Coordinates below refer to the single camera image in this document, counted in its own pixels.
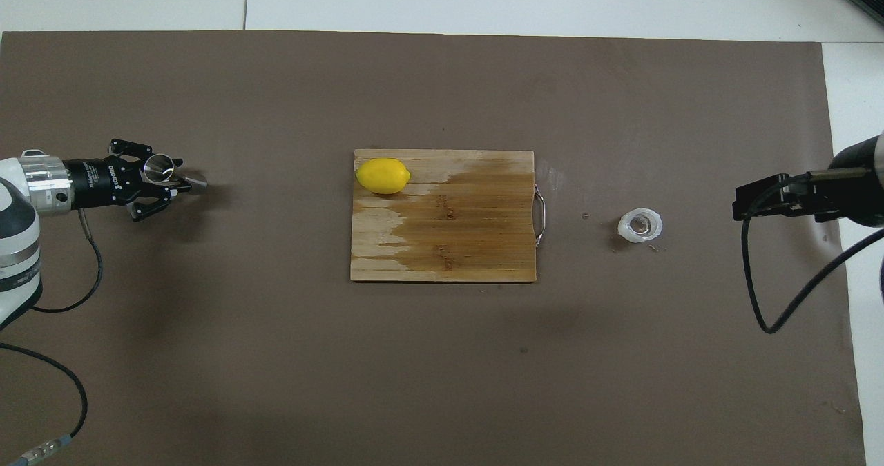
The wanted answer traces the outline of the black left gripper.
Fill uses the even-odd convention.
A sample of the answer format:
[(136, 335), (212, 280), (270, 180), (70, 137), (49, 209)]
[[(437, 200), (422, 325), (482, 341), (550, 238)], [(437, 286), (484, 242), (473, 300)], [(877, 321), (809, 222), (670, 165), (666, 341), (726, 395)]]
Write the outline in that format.
[(141, 222), (164, 211), (180, 193), (189, 193), (193, 184), (185, 179), (169, 183), (144, 183), (143, 171), (174, 171), (183, 166), (182, 158), (154, 151), (149, 145), (112, 139), (110, 157), (68, 159), (73, 209), (124, 206), (133, 222)]

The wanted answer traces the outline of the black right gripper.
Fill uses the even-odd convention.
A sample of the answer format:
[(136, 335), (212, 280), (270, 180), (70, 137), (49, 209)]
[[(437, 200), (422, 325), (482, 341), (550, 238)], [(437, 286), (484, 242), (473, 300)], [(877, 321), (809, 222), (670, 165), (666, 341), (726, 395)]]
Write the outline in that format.
[[(815, 208), (805, 208), (809, 183)], [(812, 214), (817, 222), (853, 221), (859, 226), (881, 227), (881, 136), (855, 143), (836, 154), (828, 168), (789, 175), (778, 173), (736, 187), (733, 221), (748, 215), (802, 217)]]

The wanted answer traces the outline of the steel double jigger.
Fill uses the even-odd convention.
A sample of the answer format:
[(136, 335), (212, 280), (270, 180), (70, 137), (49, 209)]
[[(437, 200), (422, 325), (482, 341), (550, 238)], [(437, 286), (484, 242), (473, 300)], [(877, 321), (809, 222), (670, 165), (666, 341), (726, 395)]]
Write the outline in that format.
[(207, 180), (197, 175), (186, 175), (181, 171), (183, 164), (183, 159), (157, 153), (146, 158), (142, 165), (142, 175), (149, 183), (167, 187), (177, 193), (205, 193), (208, 189)]

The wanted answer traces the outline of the clear plastic cup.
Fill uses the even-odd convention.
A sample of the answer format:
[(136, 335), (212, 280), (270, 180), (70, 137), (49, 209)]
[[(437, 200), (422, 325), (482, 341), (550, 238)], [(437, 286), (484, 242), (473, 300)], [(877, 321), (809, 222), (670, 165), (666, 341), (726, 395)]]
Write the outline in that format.
[(635, 208), (622, 215), (617, 233), (627, 242), (639, 244), (656, 240), (663, 231), (659, 213), (649, 208)]

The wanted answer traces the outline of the brown table mat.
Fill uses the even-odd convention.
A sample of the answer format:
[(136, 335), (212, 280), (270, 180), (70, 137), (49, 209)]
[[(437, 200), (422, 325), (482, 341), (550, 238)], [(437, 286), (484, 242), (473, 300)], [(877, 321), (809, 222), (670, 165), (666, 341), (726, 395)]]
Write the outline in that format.
[[(0, 157), (119, 137), (209, 189), (91, 211), (97, 294), (0, 340), (88, 391), (46, 466), (861, 465), (844, 271), (764, 334), (731, 218), (828, 113), (818, 43), (7, 32)], [(539, 280), (353, 283), (357, 148), (533, 151)]]

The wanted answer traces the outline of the yellow lemon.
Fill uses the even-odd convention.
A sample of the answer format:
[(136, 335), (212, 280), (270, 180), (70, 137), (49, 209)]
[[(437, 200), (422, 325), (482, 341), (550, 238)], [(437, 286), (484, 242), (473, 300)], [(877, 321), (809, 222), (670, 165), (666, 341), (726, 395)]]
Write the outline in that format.
[(411, 172), (401, 160), (370, 159), (356, 169), (356, 181), (367, 191), (379, 195), (400, 193), (411, 180)]

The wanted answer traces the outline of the wooden cutting board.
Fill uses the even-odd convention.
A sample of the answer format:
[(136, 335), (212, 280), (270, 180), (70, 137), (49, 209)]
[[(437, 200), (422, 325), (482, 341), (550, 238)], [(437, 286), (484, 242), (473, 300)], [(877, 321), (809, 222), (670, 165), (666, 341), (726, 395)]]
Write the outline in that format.
[(401, 160), (401, 192), (354, 183), (350, 278), (354, 282), (533, 283), (544, 214), (532, 151), (371, 149), (354, 167)]

